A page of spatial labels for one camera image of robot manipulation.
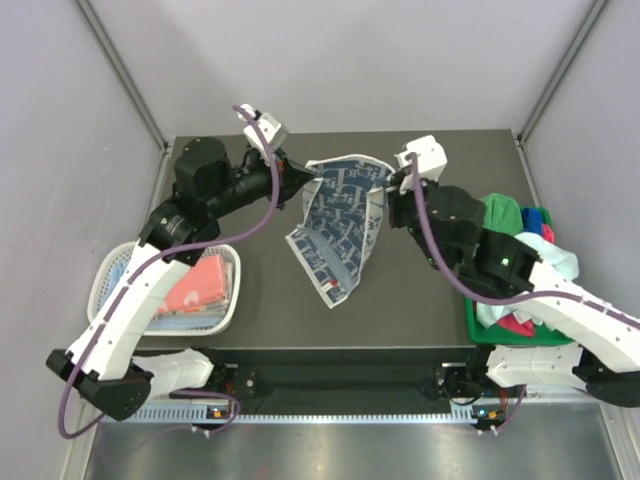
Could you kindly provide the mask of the blue white patterned towel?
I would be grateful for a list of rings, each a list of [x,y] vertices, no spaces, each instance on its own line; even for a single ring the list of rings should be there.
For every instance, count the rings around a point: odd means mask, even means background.
[[[286,241],[325,305],[345,302],[359,285],[387,208],[396,169],[367,155],[310,160],[302,190],[303,220]]]

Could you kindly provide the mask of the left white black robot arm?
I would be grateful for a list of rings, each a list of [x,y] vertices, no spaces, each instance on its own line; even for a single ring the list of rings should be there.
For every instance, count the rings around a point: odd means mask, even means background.
[[[282,206],[315,176],[282,149],[269,162],[250,147],[233,166],[214,137],[190,141],[174,173],[171,196],[149,217],[112,295],[80,338],[46,360],[67,391],[116,421],[175,391],[212,397],[224,390],[227,374],[207,348],[147,357],[134,352],[170,290],[219,237],[220,218],[261,198]]]

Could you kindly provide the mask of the pink bunny towel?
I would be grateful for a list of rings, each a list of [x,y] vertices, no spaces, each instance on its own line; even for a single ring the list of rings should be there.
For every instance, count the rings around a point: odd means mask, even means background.
[[[195,313],[225,308],[233,287],[233,265],[221,255],[201,258],[172,288],[158,314]]]

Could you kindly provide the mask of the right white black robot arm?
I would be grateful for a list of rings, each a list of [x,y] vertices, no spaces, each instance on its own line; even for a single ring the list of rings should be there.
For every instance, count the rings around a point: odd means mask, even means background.
[[[407,169],[389,175],[384,187],[391,227],[406,229],[456,290],[477,304],[514,306],[569,340],[476,347],[462,373],[474,393],[554,385],[638,407],[637,318],[564,278],[519,239],[484,228],[484,205],[465,190],[415,180]]]

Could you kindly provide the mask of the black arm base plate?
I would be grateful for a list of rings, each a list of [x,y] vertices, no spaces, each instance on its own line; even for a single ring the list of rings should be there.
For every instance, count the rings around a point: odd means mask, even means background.
[[[480,377],[471,347],[212,350],[205,393],[243,414],[442,413],[449,404],[515,397]]]

